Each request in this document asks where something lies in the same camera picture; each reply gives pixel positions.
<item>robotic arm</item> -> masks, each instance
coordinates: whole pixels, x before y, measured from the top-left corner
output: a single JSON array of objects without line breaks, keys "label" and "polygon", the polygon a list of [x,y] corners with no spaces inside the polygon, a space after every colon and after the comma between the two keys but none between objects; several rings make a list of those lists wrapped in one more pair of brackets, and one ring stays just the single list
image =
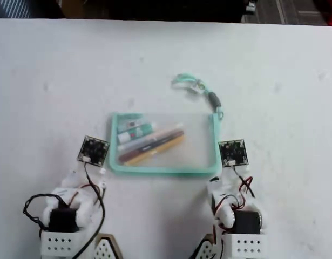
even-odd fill
[{"label": "robotic arm", "polygon": [[[234,147],[236,143],[243,152]],[[213,234],[202,240],[191,259],[266,258],[266,213],[250,187],[247,157],[239,158],[246,156],[245,144],[239,140],[222,145],[222,174],[207,184]]]}]

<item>white table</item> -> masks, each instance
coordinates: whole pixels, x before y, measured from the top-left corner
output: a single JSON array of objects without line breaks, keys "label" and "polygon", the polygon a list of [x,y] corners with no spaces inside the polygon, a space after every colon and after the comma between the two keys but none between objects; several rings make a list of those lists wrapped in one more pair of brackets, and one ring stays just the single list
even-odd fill
[{"label": "white table", "polygon": [[[0,20],[0,258],[38,258],[24,202],[111,112],[210,111],[170,89],[180,72],[220,97],[221,140],[246,141],[270,258],[332,258],[332,28],[66,20]],[[211,231],[206,181],[109,173],[102,232],[126,259],[188,258]]]}]

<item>red wire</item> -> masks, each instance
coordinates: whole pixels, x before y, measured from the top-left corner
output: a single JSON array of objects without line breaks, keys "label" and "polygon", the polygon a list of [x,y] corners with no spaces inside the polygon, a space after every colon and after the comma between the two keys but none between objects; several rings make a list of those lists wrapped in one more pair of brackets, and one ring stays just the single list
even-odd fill
[{"label": "red wire", "polygon": [[[250,186],[252,183],[253,177],[249,176],[248,178],[246,178],[245,183]],[[243,182],[241,183],[240,187],[239,187],[239,191],[241,191],[241,189],[246,186]]]}]

